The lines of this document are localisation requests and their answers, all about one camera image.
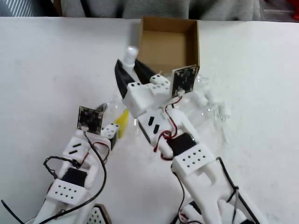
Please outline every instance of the robotic arm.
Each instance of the robotic arm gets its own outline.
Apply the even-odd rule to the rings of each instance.
[[[159,150],[163,160],[172,161],[171,170],[178,178],[184,195],[183,185],[191,195],[185,206],[181,203],[172,224],[267,224],[246,193],[234,184],[222,159],[215,157],[200,139],[186,115],[170,107],[180,101],[185,92],[192,91],[193,83],[190,83],[190,77],[185,77],[188,72],[174,72],[171,83],[136,60],[137,49],[130,47],[128,52],[127,58],[123,62],[118,60],[115,66],[122,102],[138,121],[154,152]],[[186,69],[195,78],[197,70],[192,66]],[[132,77],[138,77],[140,81],[136,82]],[[99,126],[91,126],[93,131],[89,129],[88,134],[77,130],[63,157],[52,156],[45,161],[44,165],[55,180],[38,215],[26,224],[111,223],[105,207],[95,203],[106,182],[108,155],[102,159],[99,151],[109,152],[113,148],[120,127],[112,123],[100,132],[100,126],[101,122]],[[58,174],[47,165],[50,159],[63,160]],[[94,181],[101,167],[104,169],[103,185],[92,196],[90,192],[96,188]]]
[[[227,210],[220,205],[224,200],[234,206],[232,223],[240,213],[241,222],[266,224],[265,217],[246,193],[233,183],[222,159],[216,158],[201,141],[184,113],[168,108],[174,104],[174,83],[171,87],[168,79],[138,60],[134,70],[140,82],[131,77],[133,70],[122,66],[120,60],[116,63],[115,77],[123,103],[138,120],[154,151],[159,149],[163,159],[173,161],[172,172],[191,194],[194,206],[187,205],[181,211],[185,223],[221,224]],[[180,214],[178,220],[184,223]]]

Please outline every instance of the white table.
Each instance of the white table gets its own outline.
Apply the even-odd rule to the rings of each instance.
[[[61,154],[79,105],[111,97],[116,59],[138,29],[120,19],[0,18],[0,197],[22,220],[52,182],[44,159]],[[200,23],[200,71],[232,107],[224,161],[271,224],[299,220],[298,36],[292,23]],[[98,199],[113,223],[173,218],[182,192],[169,166],[142,136],[118,144]],[[3,207],[0,223],[16,223]]]

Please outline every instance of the brown cardboard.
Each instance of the brown cardboard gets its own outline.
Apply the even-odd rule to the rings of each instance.
[[[163,74],[188,65],[199,66],[197,21],[144,17],[138,59]]]

